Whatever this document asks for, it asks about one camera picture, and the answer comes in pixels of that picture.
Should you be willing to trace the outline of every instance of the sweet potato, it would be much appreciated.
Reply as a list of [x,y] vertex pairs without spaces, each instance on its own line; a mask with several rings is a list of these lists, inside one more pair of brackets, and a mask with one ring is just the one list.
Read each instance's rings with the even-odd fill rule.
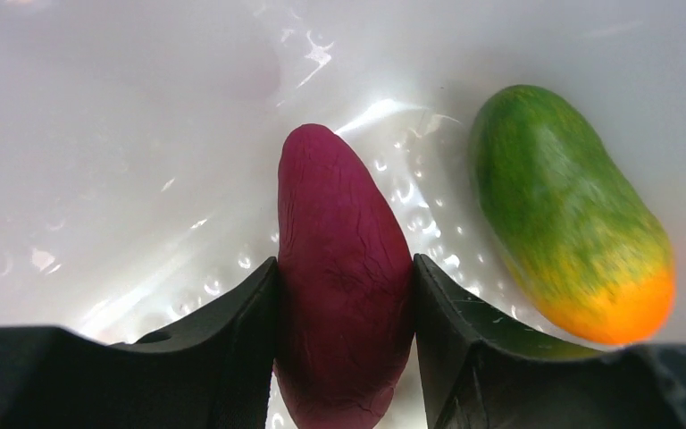
[[406,239],[364,163],[321,125],[290,133],[278,179],[282,398],[301,429],[370,429],[414,337]]

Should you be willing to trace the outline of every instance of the black plastic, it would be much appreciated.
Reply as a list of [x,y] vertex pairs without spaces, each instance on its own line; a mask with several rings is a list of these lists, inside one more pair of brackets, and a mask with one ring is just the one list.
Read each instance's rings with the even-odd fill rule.
[[534,331],[417,255],[430,429],[686,427],[686,346],[602,352]]
[[[430,429],[686,427],[686,346],[605,353],[561,341],[477,299],[428,257],[414,262]],[[0,328],[0,428],[263,428],[279,290],[270,258],[130,345]]]
[[263,428],[278,293],[270,258],[136,344],[0,328],[0,428]]

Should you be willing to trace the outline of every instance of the papaya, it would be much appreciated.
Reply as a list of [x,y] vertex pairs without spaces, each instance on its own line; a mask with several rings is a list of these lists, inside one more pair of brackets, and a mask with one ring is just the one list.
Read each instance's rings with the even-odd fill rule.
[[548,89],[504,88],[470,147],[502,259],[550,322],[606,345],[661,328],[675,294],[669,237],[582,114]]

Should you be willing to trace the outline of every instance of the white surface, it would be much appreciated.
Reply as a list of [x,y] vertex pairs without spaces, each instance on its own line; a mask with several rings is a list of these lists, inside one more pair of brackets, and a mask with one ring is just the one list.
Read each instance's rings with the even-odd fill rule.
[[[280,145],[319,122],[413,252],[559,334],[468,190],[467,127],[514,83],[580,108],[663,221],[679,294],[657,339],[686,341],[686,2],[669,0],[0,1],[0,324],[134,341],[219,296],[275,254]],[[410,368],[382,428],[424,427]],[[280,409],[269,426],[292,427]]]

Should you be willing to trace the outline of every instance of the purple sweet potato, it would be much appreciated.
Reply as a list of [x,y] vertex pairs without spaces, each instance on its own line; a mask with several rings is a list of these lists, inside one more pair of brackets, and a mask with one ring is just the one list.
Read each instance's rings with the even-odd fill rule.
[[414,337],[412,258],[364,163],[321,125],[282,148],[275,374],[301,429],[371,429]]

